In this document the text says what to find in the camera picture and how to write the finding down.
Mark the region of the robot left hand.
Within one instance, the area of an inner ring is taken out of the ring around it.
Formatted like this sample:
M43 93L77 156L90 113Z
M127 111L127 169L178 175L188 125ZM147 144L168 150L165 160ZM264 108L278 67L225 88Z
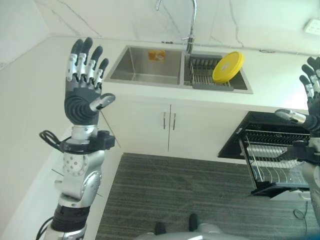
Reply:
M68 56L65 72L64 112L74 125L97 125L99 112L115 101L112 93L102 94L102 80L109 60L99 58L103 48L99 45L89 54L93 40L78 39Z

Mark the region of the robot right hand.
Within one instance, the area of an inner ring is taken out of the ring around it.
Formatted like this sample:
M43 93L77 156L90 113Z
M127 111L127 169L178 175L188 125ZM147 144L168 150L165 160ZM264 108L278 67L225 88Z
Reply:
M289 110L278 109L274 113L283 120L300 125L308 130L312 138L320 136L320 58L309 57L301 66L303 75L299 76L307 97L308 115Z

